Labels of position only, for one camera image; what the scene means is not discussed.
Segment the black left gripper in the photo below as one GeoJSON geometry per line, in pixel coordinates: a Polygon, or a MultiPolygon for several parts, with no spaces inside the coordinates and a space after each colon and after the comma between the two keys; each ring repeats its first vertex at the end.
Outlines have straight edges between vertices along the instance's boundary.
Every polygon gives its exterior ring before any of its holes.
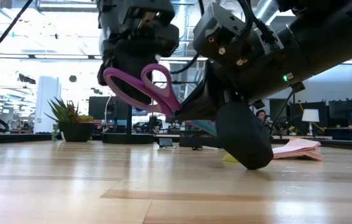
{"type": "MultiPolygon", "coordinates": [[[[113,65],[141,80],[143,68],[155,57],[171,56],[179,45],[179,29],[172,24],[174,7],[169,0],[97,0],[101,29],[101,64],[97,80],[106,86],[103,73],[113,65]]],[[[127,96],[148,105],[151,98],[119,78],[114,83],[127,96]]]]}

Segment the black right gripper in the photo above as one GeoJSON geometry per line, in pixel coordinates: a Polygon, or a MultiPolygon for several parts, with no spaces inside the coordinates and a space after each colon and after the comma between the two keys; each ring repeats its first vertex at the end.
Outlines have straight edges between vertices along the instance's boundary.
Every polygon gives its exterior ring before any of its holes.
{"type": "Polygon", "coordinates": [[[182,102],[177,120],[213,119],[229,101],[257,109],[270,91],[264,69],[278,62],[285,46],[277,34],[242,3],[246,20],[212,2],[193,30],[193,48],[207,59],[203,80],[182,102]]]}

